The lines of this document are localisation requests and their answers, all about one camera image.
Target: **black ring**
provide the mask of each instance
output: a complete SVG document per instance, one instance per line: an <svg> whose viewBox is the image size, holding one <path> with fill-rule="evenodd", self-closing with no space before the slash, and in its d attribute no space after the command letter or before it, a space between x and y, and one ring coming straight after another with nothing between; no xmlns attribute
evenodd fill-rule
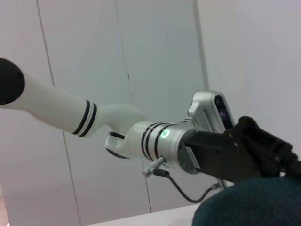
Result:
<svg viewBox="0 0 301 226"><path fill-rule="evenodd" d="M147 155L149 156L149 158L154 161L150 155L150 152L149 152L149 139L150 139L150 136L151 136L151 133L154 131L154 129L156 127L158 127L159 125L162 125L164 123L158 123L157 125L155 125L153 128L151 128L150 132L148 133L147 137L146 137L146 141L145 141L145 149L146 149L146 153Z"/></svg>
<svg viewBox="0 0 301 226"><path fill-rule="evenodd" d="M96 117L96 112L97 112L97 106L96 106L96 104L93 103L93 113L92 113L91 120L90 120L87 128L85 129L85 131L80 135L80 137L85 136L89 132L89 130L91 129L91 127L93 125L93 122L94 122L94 119Z"/></svg>
<svg viewBox="0 0 301 226"><path fill-rule="evenodd" d="M108 134L109 136L113 136L113 137L117 137L117 138L120 138L120 139L123 139L126 138L124 135L121 135L119 133L115 133L115 132L109 132Z"/></svg>
<svg viewBox="0 0 301 226"><path fill-rule="evenodd" d="M84 113L84 116L79 124L79 126L77 127L77 129L72 133L72 134L78 134L80 132L80 130L83 128L84 124L85 124L85 121L87 120L87 117L88 117L88 113L89 113L89 110L90 110L90 102L88 100L86 100L86 110L85 110L85 113Z"/></svg>
<svg viewBox="0 0 301 226"><path fill-rule="evenodd" d="M160 134L167 128L167 127L170 127L170 126L173 126L173 125L176 125L176 124L169 124L165 127L163 127L161 129L161 131L157 134L157 137L156 137L156 140L155 140L155 155L156 155L156 158L159 159L159 155L158 155L158 141L159 141L159 137L160 137Z"/></svg>
<svg viewBox="0 0 301 226"><path fill-rule="evenodd" d="M129 158L125 157L125 156L122 156L122 155L120 155L120 154L117 154L117 153L111 151L111 150L108 149L108 148L106 148L106 150L107 150L110 154L114 155L114 156L117 157L117 158L120 158L120 159L129 159Z"/></svg>
<svg viewBox="0 0 301 226"><path fill-rule="evenodd" d="M149 161L150 161L150 159L146 156L145 151L144 151L144 145L143 145L143 142L144 142L144 137L145 137L145 134L147 133L147 131L149 131L149 129L150 129L153 125L156 125L156 124L157 124L157 122L154 123L154 124L151 124L151 125L144 131L144 133L143 133L143 135L142 135L142 139L141 139L141 149L142 149L142 152L143 152L144 156L146 157L146 159L149 160Z"/></svg>

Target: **green led light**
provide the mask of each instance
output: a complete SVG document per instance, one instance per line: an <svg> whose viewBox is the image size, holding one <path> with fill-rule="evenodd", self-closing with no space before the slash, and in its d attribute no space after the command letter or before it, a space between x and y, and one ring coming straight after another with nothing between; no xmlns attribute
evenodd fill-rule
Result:
<svg viewBox="0 0 301 226"><path fill-rule="evenodd" d="M162 138L162 139L165 139L166 137L168 137L169 133L170 133L170 130L169 130L169 129L164 130L164 131L161 133L161 138Z"/></svg>

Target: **white door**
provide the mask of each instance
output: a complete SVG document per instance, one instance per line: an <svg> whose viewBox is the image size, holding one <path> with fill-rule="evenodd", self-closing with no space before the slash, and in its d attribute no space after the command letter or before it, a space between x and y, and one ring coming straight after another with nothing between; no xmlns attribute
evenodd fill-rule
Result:
<svg viewBox="0 0 301 226"><path fill-rule="evenodd" d="M0 1L0 56L52 85L36 0ZM13 226L80 226L63 132L0 110L0 181Z"/></svg>
<svg viewBox="0 0 301 226"><path fill-rule="evenodd" d="M205 87L193 7L193 0L117 0L133 102L150 121L182 121L193 94ZM193 199L216 183L207 175L170 173ZM166 178L152 176L147 184L152 211L191 204Z"/></svg>
<svg viewBox="0 0 301 226"><path fill-rule="evenodd" d="M112 0L40 0L55 85L98 105L132 104ZM150 212L142 160L105 148L108 128L90 138L65 133L82 225Z"/></svg>

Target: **robotic arm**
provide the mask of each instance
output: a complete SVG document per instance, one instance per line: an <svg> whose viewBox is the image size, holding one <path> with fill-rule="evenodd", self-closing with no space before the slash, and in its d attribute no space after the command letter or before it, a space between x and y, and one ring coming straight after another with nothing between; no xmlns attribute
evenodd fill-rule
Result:
<svg viewBox="0 0 301 226"><path fill-rule="evenodd" d="M125 159L143 155L153 162L144 171L147 176L162 164L234 183L279 176L281 171L301 176L301 163L292 146L260 129L249 117L234 125L225 98L218 92L197 92L190 117L180 123L153 123L133 106L97 106L43 85L0 58L0 108L28 111L79 137L89 137L108 125L106 149Z"/></svg>

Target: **black cable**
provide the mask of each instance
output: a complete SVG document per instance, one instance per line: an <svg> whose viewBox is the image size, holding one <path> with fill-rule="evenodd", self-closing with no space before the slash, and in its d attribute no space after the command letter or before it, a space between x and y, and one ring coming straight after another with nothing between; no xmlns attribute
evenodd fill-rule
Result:
<svg viewBox="0 0 301 226"><path fill-rule="evenodd" d="M155 176L159 176L159 177L165 177L165 178L168 178L171 183L173 183L173 185L175 186L175 188L181 193L181 195L188 201L190 201L191 203L199 203L201 201L203 201L203 199L206 197L206 195L208 195L208 193L212 190L215 190L217 188L220 187L219 184L214 184L212 185L210 188L208 188L204 193L203 195L198 199L198 200L194 200L194 199L191 199L189 198L184 192L183 190L178 186L178 184L175 182L175 180L169 175L169 172L166 171L166 170L162 170L162 169L155 169L154 170L154 175Z"/></svg>

